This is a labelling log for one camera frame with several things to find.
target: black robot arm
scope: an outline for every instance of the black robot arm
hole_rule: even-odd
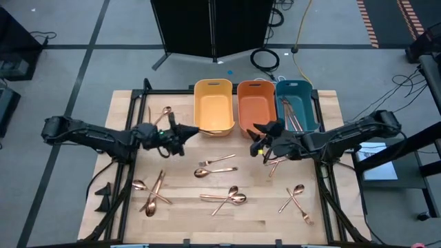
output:
[[[53,116],[45,120],[41,136],[49,145],[72,141],[109,154],[115,161],[129,163],[132,152],[142,144],[144,149],[160,147],[167,151],[161,156],[184,155],[183,144],[199,132],[197,127],[176,124],[174,113],[168,114],[170,129],[158,130],[157,126],[142,123],[128,131],[117,131],[74,120],[67,116]]]
[[[362,142],[374,137],[391,138],[401,131],[401,124],[393,113],[385,110],[375,111],[354,123],[328,132],[288,132],[283,129],[281,122],[254,126],[266,136],[261,138],[248,130],[254,140],[250,152],[252,156],[256,156],[260,149],[269,148],[264,163],[271,152],[276,157],[286,156],[291,160],[314,158],[332,163],[337,161],[345,150],[360,149]]]

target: floor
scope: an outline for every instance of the floor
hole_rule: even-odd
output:
[[[8,133],[1,141],[1,247],[17,246],[51,155],[51,147],[40,137],[43,120],[62,115],[71,96],[77,96],[75,104],[69,106],[73,107],[72,117],[104,125],[112,92],[140,88],[144,78],[148,78],[155,89],[186,89],[201,79],[226,78],[240,83],[265,77],[249,62],[250,52],[221,58],[224,62],[221,64],[173,54],[153,71],[151,67],[162,57],[162,50],[148,50],[145,46],[142,50],[87,50],[90,43],[160,44],[148,0],[0,0],[0,4],[28,31],[56,32],[58,37],[50,40],[51,45],[83,45],[44,50],[31,81],[10,83],[22,97]],[[306,5],[307,0],[296,0],[293,8],[284,12],[285,24],[274,29],[269,43],[295,41]],[[102,25],[97,25],[100,13],[104,19]],[[300,44],[318,44],[301,50],[297,61],[316,89],[337,91],[345,120],[393,88],[393,75],[409,75],[416,67],[405,61],[403,50],[369,49],[369,37],[356,0],[314,0],[305,19]],[[332,46],[338,44],[366,46],[347,46],[348,49]],[[301,79],[292,57],[285,55],[289,49],[274,49],[274,52],[280,56],[280,67],[275,75]],[[271,63],[273,59],[264,54],[256,58],[262,64]],[[78,95],[71,95],[75,85],[81,86]],[[406,105],[410,101],[404,98],[407,90],[398,90],[382,108],[396,110]],[[407,135],[441,120],[428,90],[396,116]],[[428,163],[438,156],[422,154],[422,159]],[[76,240],[85,189],[95,160],[96,154],[86,147],[61,148],[28,246]],[[441,187],[439,176],[429,181],[432,188]],[[434,194],[441,205],[441,192]],[[415,215],[426,209],[419,191],[367,190],[365,198],[367,220],[384,242],[411,245],[441,238],[441,220],[415,221]]]

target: teal basket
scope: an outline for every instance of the teal basket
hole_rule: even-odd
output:
[[[288,123],[288,130],[295,131],[292,124],[285,120],[282,99],[285,98],[291,104],[298,122],[304,132],[314,132],[320,126],[314,119],[314,111],[311,102],[312,85],[303,80],[285,80],[276,85],[276,107],[279,120]]]

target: wooden table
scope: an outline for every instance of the wooden table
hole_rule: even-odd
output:
[[[124,129],[130,95],[131,91],[114,92],[106,127]],[[326,130],[343,125],[336,92],[319,91],[319,96]],[[186,125],[194,123],[193,101],[193,95],[147,96],[152,120],[156,120],[163,107],[169,105],[175,112],[176,122]],[[158,200],[155,215],[148,218],[143,212],[139,213],[148,193],[132,190],[124,242],[179,244],[184,238],[190,238],[194,244],[274,244],[275,239],[282,239],[283,244],[327,244],[313,161],[305,159],[281,163],[273,177],[269,178],[271,167],[263,166],[261,156],[252,158],[249,155],[251,140],[240,134],[236,96],[233,109],[236,125],[229,136],[209,138],[198,134],[185,144],[185,156],[164,159],[156,150],[139,150],[134,177],[152,188],[159,172],[164,169],[165,180],[160,194],[169,198],[173,205]],[[149,110],[145,108],[144,121],[149,120],[148,116]],[[167,129],[167,119],[163,119],[158,126]],[[205,178],[193,176],[199,161],[229,154],[236,154],[236,157],[209,165],[207,169],[237,166],[237,172],[212,174]],[[109,161],[107,155],[99,155],[94,173],[100,171]],[[352,165],[349,155],[344,155],[342,162]],[[113,183],[115,173],[116,165],[101,174],[92,185],[79,238],[90,234],[104,216],[104,213],[94,211],[100,205],[102,196],[95,196],[93,192],[104,187],[107,182]],[[354,172],[334,166],[334,173],[342,210],[360,233],[370,238],[363,220],[360,190]],[[312,217],[314,226],[304,223],[300,211],[293,203],[284,212],[278,213],[279,207],[289,198],[285,188],[293,189],[297,184],[305,186],[305,191],[297,199]],[[232,185],[237,185],[239,192],[247,195],[247,203],[240,206],[225,204],[218,214],[211,216],[219,203],[203,202],[199,199],[199,194],[226,196]],[[329,213],[334,239],[337,240],[335,214],[331,208]],[[121,207],[115,215],[113,238],[116,237],[120,216]]]

